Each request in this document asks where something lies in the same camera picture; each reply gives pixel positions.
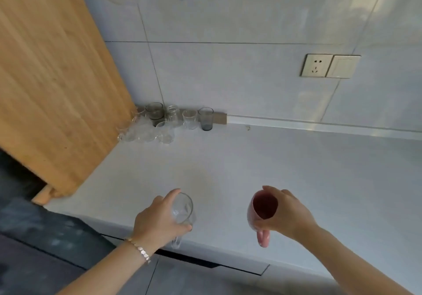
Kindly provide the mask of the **person's right hand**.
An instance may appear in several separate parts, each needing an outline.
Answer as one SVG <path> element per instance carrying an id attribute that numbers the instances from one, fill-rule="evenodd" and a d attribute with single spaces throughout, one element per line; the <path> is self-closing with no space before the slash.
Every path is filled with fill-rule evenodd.
<path id="1" fill-rule="evenodd" d="M 260 202 L 265 215 L 254 221 L 256 229 L 276 231 L 299 243 L 320 229 L 308 208 L 291 191 L 268 185 L 263 186 L 262 191 L 265 197 L 276 200 L 277 206 L 264 206 Z"/>

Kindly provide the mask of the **small clear drinking glass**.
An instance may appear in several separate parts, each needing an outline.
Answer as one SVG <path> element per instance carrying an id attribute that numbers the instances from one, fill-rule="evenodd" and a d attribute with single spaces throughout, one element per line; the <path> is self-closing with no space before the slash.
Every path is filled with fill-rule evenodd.
<path id="1" fill-rule="evenodd" d="M 183 126 L 187 130 L 196 129 L 198 126 L 198 111 L 194 109 L 185 109 L 182 112 Z"/>

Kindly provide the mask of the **grey cabinet drawer front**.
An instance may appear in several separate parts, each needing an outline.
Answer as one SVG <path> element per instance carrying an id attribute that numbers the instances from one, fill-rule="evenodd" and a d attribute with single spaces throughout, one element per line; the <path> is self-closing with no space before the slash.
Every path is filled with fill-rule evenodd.
<path id="1" fill-rule="evenodd" d="M 165 246 L 125 284 L 124 295 L 341 295 L 327 276 L 192 241 Z"/>

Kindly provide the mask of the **cluster of clear glass cups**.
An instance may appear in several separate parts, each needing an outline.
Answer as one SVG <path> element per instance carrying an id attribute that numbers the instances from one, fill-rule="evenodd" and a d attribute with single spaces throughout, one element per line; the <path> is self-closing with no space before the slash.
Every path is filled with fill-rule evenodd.
<path id="1" fill-rule="evenodd" d="M 117 138 L 122 142 L 147 143 L 159 141 L 163 144 L 170 144 L 175 140 L 175 131 L 172 123 L 165 120 L 154 125 L 146 114 L 146 106 L 135 106 L 130 118 L 116 127 Z"/>

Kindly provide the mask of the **pink ceramic mug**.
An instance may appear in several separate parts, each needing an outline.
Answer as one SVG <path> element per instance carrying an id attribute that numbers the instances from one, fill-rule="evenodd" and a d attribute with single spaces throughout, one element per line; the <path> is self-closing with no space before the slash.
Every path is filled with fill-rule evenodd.
<path id="1" fill-rule="evenodd" d="M 255 222 L 272 218 L 277 208 L 277 198 L 265 190 L 257 191 L 249 203 L 247 221 L 250 228 L 256 232 L 257 242 L 262 248 L 269 246 L 271 233 L 269 230 L 258 229 Z"/>

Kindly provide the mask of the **wide grey tinted glass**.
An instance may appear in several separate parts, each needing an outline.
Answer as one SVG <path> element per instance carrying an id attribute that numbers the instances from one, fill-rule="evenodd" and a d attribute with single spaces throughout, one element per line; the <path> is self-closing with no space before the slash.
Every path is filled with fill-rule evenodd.
<path id="1" fill-rule="evenodd" d="M 146 114 L 154 125 L 165 120 L 164 106 L 160 102 L 152 102 L 147 104 Z"/>

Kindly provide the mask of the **white counter backsplash trim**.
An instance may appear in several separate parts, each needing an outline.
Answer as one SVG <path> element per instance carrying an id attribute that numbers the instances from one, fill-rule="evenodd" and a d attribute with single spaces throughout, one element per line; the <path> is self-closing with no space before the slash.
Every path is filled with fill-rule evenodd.
<path id="1" fill-rule="evenodd" d="M 227 115 L 228 124 L 240 124 L 260 127 L 296 129 L 313 132 L 330 132 L 378 138 L 394 138 L 422 141 L 422 131 L 402 130 L 382 127 L 332 124 L 323 122 L 306 122 L 289 119 L 272 119 L 251 116 Z"/>

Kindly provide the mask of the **tall dark grey glass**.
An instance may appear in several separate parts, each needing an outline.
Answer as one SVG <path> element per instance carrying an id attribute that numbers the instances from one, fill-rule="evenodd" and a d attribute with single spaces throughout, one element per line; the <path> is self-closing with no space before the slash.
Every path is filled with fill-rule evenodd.
<path id="1" fill-rule="evenodd" d="M 198 116 L 202 130 L 212 130 L 214 121 L 214 110 L 210 107 L 202 107 L 198 111 Z"/>

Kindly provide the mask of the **person's left forearm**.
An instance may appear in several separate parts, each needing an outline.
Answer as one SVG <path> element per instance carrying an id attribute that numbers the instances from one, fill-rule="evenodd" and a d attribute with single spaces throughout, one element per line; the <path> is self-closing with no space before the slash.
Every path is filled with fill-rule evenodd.
<path id="1" fill-rule="evenodd" d="M 124 241 L 56 295 L 117 295 L 150 257 L 133 241 Z"/>

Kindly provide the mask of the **clear glass jar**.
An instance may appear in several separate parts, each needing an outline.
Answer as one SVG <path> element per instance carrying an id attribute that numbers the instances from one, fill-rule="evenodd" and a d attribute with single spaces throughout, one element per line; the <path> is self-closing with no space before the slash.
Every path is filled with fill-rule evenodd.
<path id="1" fill-rule="evenodd" d="M 176 105 L 170 105 L 167 107 L 166 110 L 166 121 L 173 124 L 174 127 L 179 127 L 181 118 L 180 118 L 180 110 Z"/>

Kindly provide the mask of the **beige wall light switch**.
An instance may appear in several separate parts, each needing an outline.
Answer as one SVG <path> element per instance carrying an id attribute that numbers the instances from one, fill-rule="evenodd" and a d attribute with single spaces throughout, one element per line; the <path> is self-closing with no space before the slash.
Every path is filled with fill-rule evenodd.
<path id="1" fill-rule="evenodd" d="M 335 54 L 325 77 L 335 79 L 350 79 L 361 59 L 361 55 Z"/>

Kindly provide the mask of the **clear glass pitcher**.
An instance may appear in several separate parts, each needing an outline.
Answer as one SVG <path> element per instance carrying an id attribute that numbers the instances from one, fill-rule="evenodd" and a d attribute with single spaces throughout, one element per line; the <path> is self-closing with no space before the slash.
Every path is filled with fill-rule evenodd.
<path id="1" fill-rule="evenodd" d="M 175 197 L 171 209 L 172 217 L 177 224 L 194 225 L 196 221 L 196 214 L 191 197 L 180 192 Z"/>

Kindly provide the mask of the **person's right forearm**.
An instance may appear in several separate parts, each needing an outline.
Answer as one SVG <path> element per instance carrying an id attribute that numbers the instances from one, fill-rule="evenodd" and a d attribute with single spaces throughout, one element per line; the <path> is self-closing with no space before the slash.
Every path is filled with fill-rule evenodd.
<path id="1" fill-rule="evenodd" d="M 316 224 L 300 227 L 294 239 L 324 265 L 347 295 L 414 295 Z"/>

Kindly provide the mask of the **beige wall power socket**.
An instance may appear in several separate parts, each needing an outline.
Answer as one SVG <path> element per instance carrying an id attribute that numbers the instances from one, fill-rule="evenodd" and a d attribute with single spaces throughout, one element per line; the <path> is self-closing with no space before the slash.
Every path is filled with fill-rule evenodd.
<path id="1" fill-rule="evenodd" d="M 304 59 L 300 76 L 307 78 L 325 78 L 333 57 L 333 54 L 307 54 Z"/>

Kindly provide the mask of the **person's left hand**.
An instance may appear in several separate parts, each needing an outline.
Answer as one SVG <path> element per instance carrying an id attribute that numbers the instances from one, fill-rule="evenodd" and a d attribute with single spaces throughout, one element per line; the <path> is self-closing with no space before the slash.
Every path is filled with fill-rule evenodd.
<path id="1" fill-rule="evenodd" d="M 156 196 L 151 205 L 136 216 L 130 238 L 147 255 L 153 255 L 174 238 L 183 236 L 175 234 L 177 223 L 171 213 L 172 203 L 180 192 L 181 189 L 174 189 L 165 197 Z"/>

